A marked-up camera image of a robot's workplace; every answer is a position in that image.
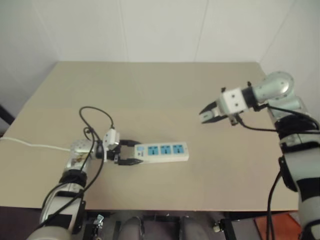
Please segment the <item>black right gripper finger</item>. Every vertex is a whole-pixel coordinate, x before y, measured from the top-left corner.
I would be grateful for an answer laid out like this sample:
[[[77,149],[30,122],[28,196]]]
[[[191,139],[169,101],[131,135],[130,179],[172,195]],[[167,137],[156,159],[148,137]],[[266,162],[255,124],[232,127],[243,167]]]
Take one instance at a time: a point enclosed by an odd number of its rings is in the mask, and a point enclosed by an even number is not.
[[[209,123],[216,123],[216,122],[219,122],[219,121],[222,121],[224,119],[226,119],[227,117],[226,116],[216,116],[216,117],[201,117],[200,118],[200,122],[202,124],[209,124]]]
[[[214,102],[208,104],[204,109],[202,109],[199,114],[201,115],[201,114],[203,114],[205,112],[211,111],[216,107],[217,107],[217,102],[214,101]]]

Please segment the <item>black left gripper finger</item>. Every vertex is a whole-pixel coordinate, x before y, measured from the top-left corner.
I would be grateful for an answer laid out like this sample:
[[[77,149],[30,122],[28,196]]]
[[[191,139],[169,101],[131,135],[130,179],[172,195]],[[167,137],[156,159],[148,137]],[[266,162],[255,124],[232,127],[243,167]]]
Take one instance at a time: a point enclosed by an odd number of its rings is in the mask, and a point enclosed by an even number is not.
[[[119,159],[117,164],[119,166],[134,166],[143,163],[144,161],[137,158]]]
[[[129,140],[129,139],[121,139],[119,141],[121,146],[134,147],[135,145],[141,144],[139,141]]]

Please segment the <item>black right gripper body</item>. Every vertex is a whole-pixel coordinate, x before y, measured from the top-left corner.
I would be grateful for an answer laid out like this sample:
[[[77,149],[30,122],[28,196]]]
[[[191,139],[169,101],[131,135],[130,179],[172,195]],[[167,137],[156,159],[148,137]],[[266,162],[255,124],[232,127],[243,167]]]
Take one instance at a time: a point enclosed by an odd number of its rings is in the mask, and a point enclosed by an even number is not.
[[[235,115],[242,111],[242,100],[239,97],[219,97],[216,104],[217,107],[214,109],[216,116],[226,116],[232,126],[238,124]]]

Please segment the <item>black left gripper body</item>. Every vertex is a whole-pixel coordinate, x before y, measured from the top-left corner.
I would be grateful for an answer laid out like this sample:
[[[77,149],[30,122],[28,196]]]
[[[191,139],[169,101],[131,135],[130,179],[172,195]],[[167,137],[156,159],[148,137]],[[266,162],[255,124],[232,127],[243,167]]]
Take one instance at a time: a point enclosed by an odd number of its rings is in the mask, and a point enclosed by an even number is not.
[[[124,165],[126,162],[124,159],[121,159],[120,153],[121,153],[121,147],[126,145],[127,145],[126,140],[120,140],[119,144],[115,148],[107,151],[107,160],[110,160],[117,165]]]

